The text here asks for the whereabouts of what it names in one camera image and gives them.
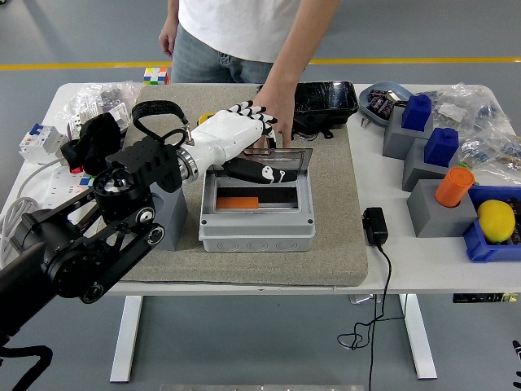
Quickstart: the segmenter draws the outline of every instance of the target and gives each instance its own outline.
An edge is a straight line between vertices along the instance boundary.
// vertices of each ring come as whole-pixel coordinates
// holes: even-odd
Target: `gray plastic box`
[[[230,178],[219,167],[209,169],[204,178],[199,221],[199,240],[204,249],[208,252],[267,253],[309,250],[315,236],[308,171],[311,151],[302,148],[247,156],[277,169],[297,170],[298,177],[293,182],[255,184]],[[260,207],[217,209],[217,197],[221,193],[262,195],[259,197]]]

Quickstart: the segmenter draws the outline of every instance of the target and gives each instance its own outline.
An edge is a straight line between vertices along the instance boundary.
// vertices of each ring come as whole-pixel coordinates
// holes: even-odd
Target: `table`
[[[56,114],[81,86],[82,84],[66,84],[60,87],[42,123],[54,125],[60,132],[64,132],[67,124],[63,120],[57,120]],[[355,85],[357,94],[368,86],[370,85]],[[417,93],[435,90],[443,86],[404,87]],[[405,322],[408,327],[418,378],[433,378],[436,377],[436,369],[432,362],[427,334],[422,325],[421,312],[414,294],[519,292],[521,291],[519,278],[521,262],[474,264],[466,258],[463,238],[416,238],[405,203],[409,193],[401,190],[403,160],[382,157],[383,128],[370,125],[367,129],[363,129],[361,119],[362,115],[357,113],[348,120],[348,136],[360,211],[362,213],[366,208],[374,206],[383,208],[389,231],[389,238],[384,249],[393,265],[387,293],[400,294],[402,299],[406,293],[409,293]],[[34,169],[33,165],[24,164],[7,200],[7,205],[14,200],[15,189]],[[40,180],[31,182],[26,194],[44,194],[46,175],[50,176],[50,173],[42,173],[39,177]],[[366,252],[368,275],[364,282],[356,287],[301,288],[119,282],[108,293],[127,296],[111,381],[128,381],[129,379],[143,296],[381,293],[387,278],[387,265],[375,248],[367,247]]]

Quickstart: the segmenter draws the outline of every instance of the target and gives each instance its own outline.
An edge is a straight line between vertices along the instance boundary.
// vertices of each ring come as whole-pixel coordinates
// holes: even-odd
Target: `jeans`
[[[263,84],[273,63],[248,61],[216,51],[180,24],[172,55],[172,83]]]

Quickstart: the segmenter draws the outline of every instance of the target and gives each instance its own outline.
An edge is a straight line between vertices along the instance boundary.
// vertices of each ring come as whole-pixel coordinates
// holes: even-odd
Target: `white cable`
[[[64,158],[61,157],[59,159],[55,159],[42,167],[36,169],[33,173],[31,173],[24,182],[20,185],[20,189],[16,194],[16,201],[11,204],[11,206],[7,209],[6,215],[0,219],[0,270],[6,267],[7,265],[7,257],[12,250],[12,246],[9,243],[9,238],[14,234],[15,228],[18,226],[20,219],[22,218],[22,214],[31,213],[34,210],[40,209],[40,205],[38,202],[31,197],[21,197],[22,191],[25,188],[25,185],[38,175],[44,169],[51,167],[52,165],[63,161]]]

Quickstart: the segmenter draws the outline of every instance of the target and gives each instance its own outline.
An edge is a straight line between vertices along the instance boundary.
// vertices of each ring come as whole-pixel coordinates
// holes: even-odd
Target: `gray felt mat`
[[[205,112],[229,108],[253,99],[255,86],[144,86],[138,102],[167,99],[177,103],[195,125]],[[157,134],[178,127],[170,115],[145,118]],[[241,283],[282,286],[357,286],[367,276],[366,242],[361,226],[357,185],[347,130],[333,139],[320,134],[314,141],[296,140],[296,147],[312,147],[309,165],[316,235],[304,253],[206,253],[199,242],[199,213],[203,181],[183,186],[188,217],[176,252],[153,250],[124,278],[127,281],[179,283]],[[126,144],[142,138],[133,126]]]

